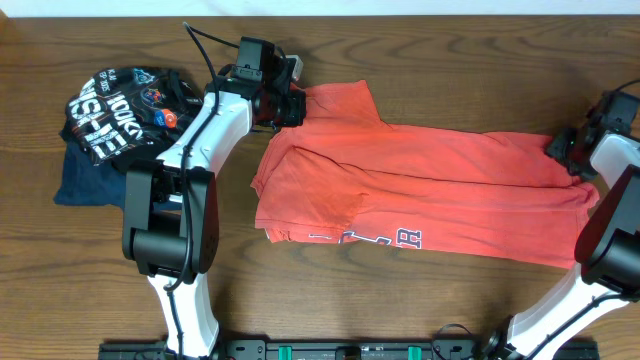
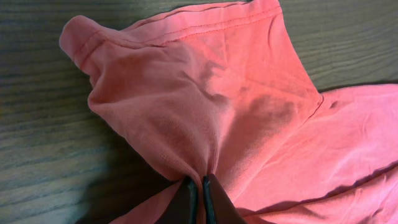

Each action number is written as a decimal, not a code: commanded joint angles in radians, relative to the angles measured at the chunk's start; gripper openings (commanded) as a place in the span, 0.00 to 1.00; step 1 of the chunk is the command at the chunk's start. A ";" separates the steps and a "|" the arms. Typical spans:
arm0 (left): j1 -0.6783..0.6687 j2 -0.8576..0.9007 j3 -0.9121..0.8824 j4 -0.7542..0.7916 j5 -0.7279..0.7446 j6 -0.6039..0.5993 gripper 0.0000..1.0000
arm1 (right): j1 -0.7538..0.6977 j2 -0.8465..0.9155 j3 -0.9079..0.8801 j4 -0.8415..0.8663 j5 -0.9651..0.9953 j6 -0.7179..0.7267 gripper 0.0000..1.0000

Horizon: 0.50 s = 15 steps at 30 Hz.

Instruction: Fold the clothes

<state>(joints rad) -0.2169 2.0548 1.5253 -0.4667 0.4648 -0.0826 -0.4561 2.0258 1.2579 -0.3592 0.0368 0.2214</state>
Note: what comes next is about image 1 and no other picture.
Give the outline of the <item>orange red t-shirt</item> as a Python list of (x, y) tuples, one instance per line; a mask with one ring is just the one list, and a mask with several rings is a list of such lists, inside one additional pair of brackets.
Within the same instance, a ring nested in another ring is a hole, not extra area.
[(306, 91), (252, 185), (274, 242), (367, 242), (568, 268), (597, 189), (545, 154), (545, 135), (388, 124), (368, 85)]

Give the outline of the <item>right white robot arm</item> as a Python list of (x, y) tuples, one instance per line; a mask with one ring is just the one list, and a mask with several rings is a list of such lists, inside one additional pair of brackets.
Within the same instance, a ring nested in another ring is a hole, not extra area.
[(574, 264), (492, 335), (482, 359), (598, 359), (595, 341), (574, 337), (639, 301), (639, 140), (607, 132), (589, 164), (609, 191), (577, 238)]

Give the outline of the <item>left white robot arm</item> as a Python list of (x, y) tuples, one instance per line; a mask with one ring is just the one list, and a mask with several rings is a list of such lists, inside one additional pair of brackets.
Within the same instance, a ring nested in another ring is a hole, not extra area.
[(306, 94), (293, 82), (216, 77), (177, 143), (126, 174), (122, 251), (159, 297), (168, 330), (162, 357), (215, 353), (208, 271), (219, 242), (216, 176), (254, 126), (302, 124)]

